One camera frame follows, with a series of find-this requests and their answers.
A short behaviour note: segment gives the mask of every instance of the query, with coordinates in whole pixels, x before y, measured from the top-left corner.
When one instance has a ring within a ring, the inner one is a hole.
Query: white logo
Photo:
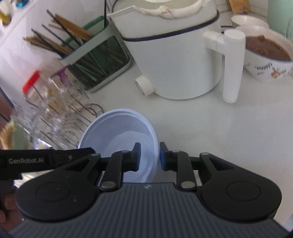
[[[12,159],[10,158],[8,160],[10,164],[37,164],[37,163],[43,163],[44,158],[33,158],[33,159]]]
[[[146,185],[145,187],[144,187],[145,189],[149,189],[149,188],[151,188],[151,185]]]

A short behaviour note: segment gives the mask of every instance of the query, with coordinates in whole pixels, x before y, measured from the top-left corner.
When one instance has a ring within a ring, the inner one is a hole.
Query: brown soup
[[[276,42],[266,39],[264,35],[247,36],[246,49],[274,60],[290,61],[288,53]]]

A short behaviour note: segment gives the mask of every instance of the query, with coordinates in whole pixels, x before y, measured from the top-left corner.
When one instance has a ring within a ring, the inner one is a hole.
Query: floral bowl
[[[263,82],[272,82],[283,78],[290,72],[293,67],[293,44],[284,36],[269,28],[260,26],[239,26],[237,30],[242,31],[245,36],[264,35],[265,38],[282,46],[291,58],[291,61],[280,61],[267,58],[246,49],[244,67],[253,77]]]

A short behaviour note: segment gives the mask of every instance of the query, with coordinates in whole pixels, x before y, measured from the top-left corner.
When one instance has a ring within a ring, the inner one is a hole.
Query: red plastic lid
[[[28,90],[35,84],[35,82],[40,78],[40,71],[36,70],[32,76],[26,81],[22,86],[22,92],[26,94]]]

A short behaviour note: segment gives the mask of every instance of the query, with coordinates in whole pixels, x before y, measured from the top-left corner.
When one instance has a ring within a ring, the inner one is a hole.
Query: human hand
[[[6,195],[4,206],[8,210],[8,214],[6,216],[4,211],[0,210],[0,227],[9,231],[22,221],[22,215],[15,202],[15,193]]]

